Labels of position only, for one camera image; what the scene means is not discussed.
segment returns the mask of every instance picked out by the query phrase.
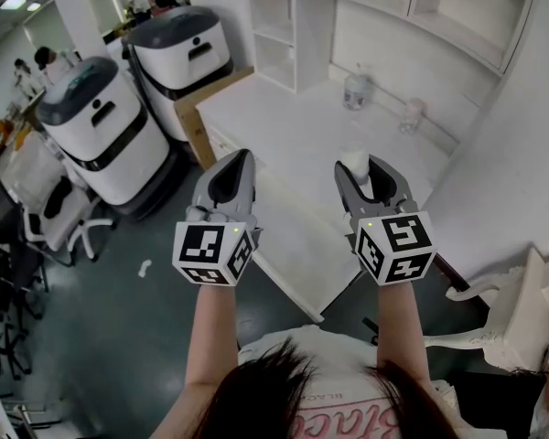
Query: white cabinet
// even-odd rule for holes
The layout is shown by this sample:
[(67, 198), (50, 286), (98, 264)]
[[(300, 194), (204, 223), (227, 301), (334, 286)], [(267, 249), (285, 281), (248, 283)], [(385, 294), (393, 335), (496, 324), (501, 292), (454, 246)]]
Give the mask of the white cabinet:
[[(326, 78), (337, 0), (250, 0), (257, 71), (301, 92)], [(444, 39), (498, 76), (516, 49), (532, 0), (348, 0)], [(264, 37), (272, 42), (265, 42)]]
[(531, 1), (413, 0), (409, 16), (488, 68), (504, 72)]

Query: white countertop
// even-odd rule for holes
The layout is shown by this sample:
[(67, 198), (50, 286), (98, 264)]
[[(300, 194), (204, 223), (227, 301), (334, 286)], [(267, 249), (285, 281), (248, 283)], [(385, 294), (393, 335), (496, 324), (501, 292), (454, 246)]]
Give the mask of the white countertop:
[(343, 87), (327, 80), (293, 94), (258, 75), (238, 81), (202, 102), (209, 124), (292, 188), (340, 232), (344, 210), (334, 180), (334, 164), (347, 142), (361, 142), (403, 174), (423, 206), (449, 155), (421, 134), (403, 135), (398, 117), (380, 104), (359, 112), (342, 106)]

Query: white wall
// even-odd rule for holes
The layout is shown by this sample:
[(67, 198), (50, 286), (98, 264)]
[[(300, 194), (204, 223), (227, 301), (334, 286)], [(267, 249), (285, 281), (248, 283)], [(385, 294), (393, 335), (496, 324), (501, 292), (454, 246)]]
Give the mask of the white wall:
[(89, 0), (93, 14), (98, 22), (98, 30), (105, 33), (120, 23), (120, 17), (113, 7), (112, 0)]
[(549, 0), (534, 0), (522, 49), (481, 127), (425, 204), (439, 252), (462, 276), (549, 255)]
[(15, 60), (23, 59), (36, 70), (34, 55), (35, 48), (28, 42), (22, 27), (15, 28), (0, 42), (0, 119), (5, 116), (8, 104), (18, 96), (14, 88)]
[(394, 16), (338, 1), (331, 60), (368, 73), (402, 101), (417, 97), (427, 117), (463, 140), (500, 78), (446, 41)]
[(55, 2), (40, 8), (37, 14), (25, 23), (25, 28), (36, 48), (46, 46), (53, 50), (63, 50), (74, 47)]
[(208, 6), (220, 16), (236, 68), (253, 65), (253, 35), (248, 0), (191, 0), (191, 4)]

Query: dark green floor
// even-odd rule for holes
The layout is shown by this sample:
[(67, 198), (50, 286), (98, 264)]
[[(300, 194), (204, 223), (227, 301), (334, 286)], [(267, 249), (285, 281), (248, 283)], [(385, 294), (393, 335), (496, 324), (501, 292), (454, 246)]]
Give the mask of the dark green floor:
[[(199, 174), (194, 169), (149, 219), (121, 221), (114, 231), (95, 230), (98, 262), (80, 258), (70, 269), (48, 267), (51, 293), (45, 298), (45, 315), (32, 325), (27, 341), (33, 374), (14, 389), (1, 379), (2, 389), (28, 400), (68, 399), (81, 412), (86, 435), (140, 439), (152, 433), (182, 387), (198, 288), (172, 267), (171, 254), (175, 224), (184, 216)], [(140, 278), (147, 259), (152, 265)], [(437, 271), (415, 284), (427, 334), (483, 324), (473, 304), (446, 300), (446, 289), (447, 281)], [(236, 293), (241, 345), (310, 323), (253, 263)], [(375, 320), (375, 314), (375, 286), (361, 278), (326, 311), (321, 326), (370, 340), (372, 332), (361, 321), (365, 316)], [(431, 348), (429, 357), (432, 374), (439, 378), (453, 368), (487, 369), (481, 351)]]

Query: ceiling light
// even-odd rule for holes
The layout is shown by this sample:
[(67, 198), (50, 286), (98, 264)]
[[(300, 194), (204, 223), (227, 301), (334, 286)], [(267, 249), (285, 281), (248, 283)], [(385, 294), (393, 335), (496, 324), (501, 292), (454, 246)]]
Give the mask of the ceiling light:
[(17, 10), (20, 8), (26, 0), (6, 0), (0, 5), (1, 10)]

